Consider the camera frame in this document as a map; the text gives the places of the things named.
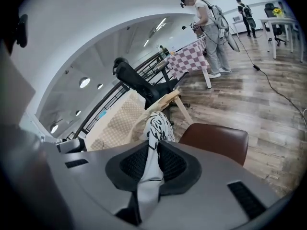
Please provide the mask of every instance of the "gray pants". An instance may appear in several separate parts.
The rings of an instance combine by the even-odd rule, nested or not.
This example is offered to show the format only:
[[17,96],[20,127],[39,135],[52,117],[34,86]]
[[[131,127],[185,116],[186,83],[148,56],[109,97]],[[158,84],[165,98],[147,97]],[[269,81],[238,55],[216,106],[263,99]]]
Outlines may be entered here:
[[211,74],[216,75],[219,73],[219,68],[230,70],[226,53],[223,46],[223,41],[220,39],[220,30],[215,24],[210,24],[202,27],[206,38],[207,57]]

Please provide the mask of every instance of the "black and white patterned fabric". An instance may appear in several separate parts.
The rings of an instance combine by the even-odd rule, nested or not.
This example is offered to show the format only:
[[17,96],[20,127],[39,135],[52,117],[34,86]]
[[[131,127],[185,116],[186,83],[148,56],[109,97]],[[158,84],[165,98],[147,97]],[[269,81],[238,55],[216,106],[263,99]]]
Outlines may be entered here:
[[144,221],[158,204],[159,187],[164,183],[157,153],[160,140],[175,141],[173,128],[165,114],[153,112],[146,122],[143,138],[149,139],[148,156],[143,176],[138,183],[138,203]]

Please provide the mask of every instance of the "handrail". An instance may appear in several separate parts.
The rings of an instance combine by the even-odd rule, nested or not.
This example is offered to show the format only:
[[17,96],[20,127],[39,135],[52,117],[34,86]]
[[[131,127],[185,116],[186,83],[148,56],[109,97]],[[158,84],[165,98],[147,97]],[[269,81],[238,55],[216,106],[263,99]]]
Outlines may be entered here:
[[[134,70],[137,72],[140,69],[144,68],[146,69],[147,67],[150,67],[150,64],[152,64],[157,58],[160,58],[161,61],[162,56],[160,55],[160,53],[156,53],[154,54],[152,57],[150,57],[149,59],[147,59],[146,61],[144,61],[142,64],[140,64],[139,66],[137,66]],[[112,96],[112,94],[120,87],[122,86],[123,88],[125,88],[127,91],[129,90],[129,87],[127,87],[122,81],[120,81],[119,83],[117,83],[102,99],[101,101],[98,102],[98,104],[92,109],[92,111],[89,113],[89,115],[84,119],[84,121],[82,122],[82,124],[80,125],[80,127],[77,129],[76,133],[73,136],[73,139],[77,138],[78,135],[80,134],[80,132],[84,132],[87,133],[86,130],[84,129],[85,125],[91,120],[91,118],[93,117],[93,115],[98,111],[98,109],[102,106],[102,104],[109,98]]]

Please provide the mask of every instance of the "brown leather chair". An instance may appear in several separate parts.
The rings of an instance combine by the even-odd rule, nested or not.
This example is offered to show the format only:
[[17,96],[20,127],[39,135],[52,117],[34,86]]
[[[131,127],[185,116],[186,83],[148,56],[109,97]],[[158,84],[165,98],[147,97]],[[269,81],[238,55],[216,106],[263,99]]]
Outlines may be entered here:
[[248,150],[248,133],[218,125],[192,124],[179,143],[224,155],[243,166]]

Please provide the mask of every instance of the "wooden floor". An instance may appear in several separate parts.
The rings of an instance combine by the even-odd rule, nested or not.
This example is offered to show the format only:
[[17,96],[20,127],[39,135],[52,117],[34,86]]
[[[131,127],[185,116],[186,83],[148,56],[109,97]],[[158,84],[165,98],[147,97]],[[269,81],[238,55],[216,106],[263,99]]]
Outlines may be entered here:
[[[307,65],[299,62],[297,40],[293,54],[282,43],[274,60],[262,31],[256,35],[260,38],[240,35],[250,57],[268,74],[272,86],[303,111],[307,108]],[[179,89],[182,101],[191,104],[188,112],[194,122],[247,131],[244,167],[284,196],[299,184],[305,171],[306,128],[299,112],[270,88],[265,75],[253,68],[237,43],[240,53],[225,45],[232,72],[213,79],[211,89],[207,89],[201,71],[187,74]],[[189,125],[178,108],[172,107],[171,112],[178,141]]]

